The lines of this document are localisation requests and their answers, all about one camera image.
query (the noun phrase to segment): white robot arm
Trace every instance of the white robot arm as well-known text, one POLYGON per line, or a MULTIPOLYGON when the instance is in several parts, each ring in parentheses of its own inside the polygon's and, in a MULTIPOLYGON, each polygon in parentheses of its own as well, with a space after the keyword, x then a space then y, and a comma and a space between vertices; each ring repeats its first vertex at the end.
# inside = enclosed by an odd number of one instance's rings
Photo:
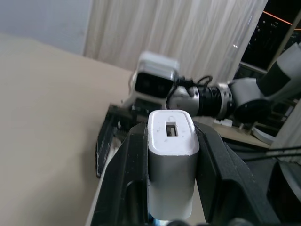
POLYGON ((181 79, 178 74, 176 60, 142 54, 124 107, 143 100, 161 109, 181 109, 191 116, 221 120, 233 114, 242 123, 254 122, 267 117, 273 103, 301 91, 301 44, 286 50, 261 79, 242 78, 209 87, 181 79))

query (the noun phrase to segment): window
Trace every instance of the window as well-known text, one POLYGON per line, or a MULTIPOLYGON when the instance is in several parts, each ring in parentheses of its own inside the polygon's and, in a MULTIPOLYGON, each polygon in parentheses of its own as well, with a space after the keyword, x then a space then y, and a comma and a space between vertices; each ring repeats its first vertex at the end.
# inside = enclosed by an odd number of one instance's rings
MULTIPOLYGON (((267 70, 300 9, 301 0, 269 0, 242 61, 267 70)), ((291 45, 295 39, 300 39, 301 31, 298 27, 300 26, 297 26, 295 34, 289 41, 291 45)))
POLYGON ((297 27, 294 29, 291 37, 289 38, 288 42, 286 43, 284 49, 281 53, 283 53, 285 50, 291 47, 295 42, 300 43, 301 42, 301 20, 298 23, 297 27))

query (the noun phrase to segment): wall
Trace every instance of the wall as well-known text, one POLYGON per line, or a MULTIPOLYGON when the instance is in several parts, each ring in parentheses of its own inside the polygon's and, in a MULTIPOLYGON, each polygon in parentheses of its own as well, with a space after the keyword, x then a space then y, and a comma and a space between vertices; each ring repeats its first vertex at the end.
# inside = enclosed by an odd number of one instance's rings
POLYGON ((2 0, 0 32, 83 54, 92 0, 2 0))

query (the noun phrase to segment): orange light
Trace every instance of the orange light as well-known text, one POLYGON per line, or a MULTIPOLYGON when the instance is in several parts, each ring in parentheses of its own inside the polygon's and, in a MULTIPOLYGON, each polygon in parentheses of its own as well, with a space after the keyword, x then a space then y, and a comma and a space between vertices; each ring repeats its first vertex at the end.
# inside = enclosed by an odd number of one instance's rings
POLYGON ((277 17, 277 16, 274 16, 274 15, 271 14, 271 13, 267 13, 267 12, 265 12, 265 11, 263 11, 263 13, 265 13, 265 14, 267 14, 267 15, 269 15, 269 16, 272 16, 272 17, 274 17, 274 18, 276 18, 276 19, 278 19, 278 20, 280 20, 280 21, 282 21, 282 22, 284 22, 284 23, 287 23, 287 24, 289 24, 289 25, 292 25, 290 22, 287 22, 287 21, 285 21, 285 20, 283 20, 283 19, 281 19, 281 18, 279 18, 279 17, 277 17))

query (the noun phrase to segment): white curtain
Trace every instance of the white curtain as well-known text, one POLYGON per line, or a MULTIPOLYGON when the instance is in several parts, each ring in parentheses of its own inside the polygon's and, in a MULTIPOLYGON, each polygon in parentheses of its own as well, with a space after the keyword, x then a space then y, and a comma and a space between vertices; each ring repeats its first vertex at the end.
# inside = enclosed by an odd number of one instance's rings
POLYGON ((133 71, 149 50, 186 78, 229 81, 267 1, 94 0, 85 56, 133 71))
MULTIPOLYGON (((301 101, 298 102, 295 109, 285 121, 281 130, 272 144, 272 148, 301 146, 301 101)), ((272 152, 270 154, 280 154, 283 152, 272 152)), ((284 153, 301 153, 301 150, 285 151, 284 153)), ((285 161, 297 162, 301 165, 301 156, 283 157, 285 161)))

